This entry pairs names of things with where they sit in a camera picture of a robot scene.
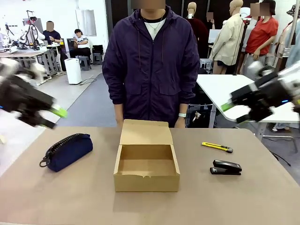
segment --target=cardboard box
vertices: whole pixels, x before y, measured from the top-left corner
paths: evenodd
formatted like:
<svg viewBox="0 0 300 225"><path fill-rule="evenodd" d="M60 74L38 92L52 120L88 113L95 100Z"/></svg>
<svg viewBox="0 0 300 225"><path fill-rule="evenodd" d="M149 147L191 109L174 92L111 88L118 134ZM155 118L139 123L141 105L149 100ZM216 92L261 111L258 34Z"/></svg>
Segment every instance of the cardboard box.
<svg viewBox="0 0 300 225"><path fill-rule="evenodd" d="M180 172L166 122L124 120L116 165L116 192L176 192Z"/></svg>

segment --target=keys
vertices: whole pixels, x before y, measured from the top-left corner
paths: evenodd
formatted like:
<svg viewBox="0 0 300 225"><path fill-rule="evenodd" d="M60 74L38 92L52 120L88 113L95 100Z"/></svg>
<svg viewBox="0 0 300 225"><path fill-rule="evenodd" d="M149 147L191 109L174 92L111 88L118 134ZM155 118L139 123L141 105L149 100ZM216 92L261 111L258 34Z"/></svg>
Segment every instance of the keys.
<svg viewBox="0 0 300 225"><path fill-rule="evenodd" d="M194 117L194 119L193 119L193 122L194 122L195 120L199 119L199 118L200 118L200 116L201 116L201 114L200 114L200 113L198 113L198 112L196 111L196 113L195 113L195 117Z"/></svg>

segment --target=necklace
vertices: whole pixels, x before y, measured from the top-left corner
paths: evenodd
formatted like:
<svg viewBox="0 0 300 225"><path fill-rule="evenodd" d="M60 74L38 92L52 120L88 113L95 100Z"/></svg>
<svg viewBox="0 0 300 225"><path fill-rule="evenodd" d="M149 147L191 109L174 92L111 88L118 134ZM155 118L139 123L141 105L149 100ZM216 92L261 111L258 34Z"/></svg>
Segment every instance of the necklace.
<svg viewBox="0 0 300 225"><path fill-rule="evenodd" d="M165 15L165 11L164 11L164 14L163 14L163 16L160 18L160 21L159 21L159 23L158 23L158 25L156 26L156 28L154 28L154 27L152 27L151 25L150 25L150 23L149 22L147 22L146 20L145 20L145 18L143 17L143 19L144 19L144 21L154 30L154 33L156 34L157 33L157 31L158 31L158 26L160 25L160 23L161 23L161 21L163 20L163 17L164 17L164 15Z"/></svg>

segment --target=hand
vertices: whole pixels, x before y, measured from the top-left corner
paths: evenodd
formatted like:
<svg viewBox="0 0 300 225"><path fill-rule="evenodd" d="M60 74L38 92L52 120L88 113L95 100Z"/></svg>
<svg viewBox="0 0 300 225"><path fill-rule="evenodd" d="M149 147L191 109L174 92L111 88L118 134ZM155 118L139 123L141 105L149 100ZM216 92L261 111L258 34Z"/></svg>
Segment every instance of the hand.
<svg viewBox="0 0 300 225"><path fill-rule="evenodd" d="M261 53L261 50L260 50L260 49L257 49L257 50L253 53L253 59L254 59L254 60L258 60L260 53Z"/></svg>
<svg viewBox="0 0 300 225"><path fill-rule="evenodd" d="M124 123L124 119L116 119L117 121L117 127L118 128L122 128L123 127L123 123Z"/></svg>
<svg viewBox="0 0 300 225"><path fill-rule="evenodd" d="M178 117L175 128L186 128L186 119L183 117Z"/></svg>

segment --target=box lid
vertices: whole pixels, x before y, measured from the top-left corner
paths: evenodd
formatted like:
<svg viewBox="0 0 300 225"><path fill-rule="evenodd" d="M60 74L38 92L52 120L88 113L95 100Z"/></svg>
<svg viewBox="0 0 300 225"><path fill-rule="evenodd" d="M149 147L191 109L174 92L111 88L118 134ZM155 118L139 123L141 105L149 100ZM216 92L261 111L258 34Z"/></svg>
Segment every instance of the box lid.
<svg viewBox="0 0 300 225"><path fill-rule="evenodd" d="M120 144L173 144L167 122L124 120Z"/></svg>

